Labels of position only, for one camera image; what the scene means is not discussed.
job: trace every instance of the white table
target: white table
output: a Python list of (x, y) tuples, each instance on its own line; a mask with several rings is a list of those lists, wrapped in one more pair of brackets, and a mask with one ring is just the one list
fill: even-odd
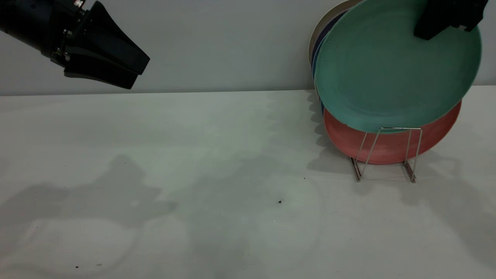
[(496, 87), (354, 180), (312, 92), (0, 98), (0, 278), (496, 277)]

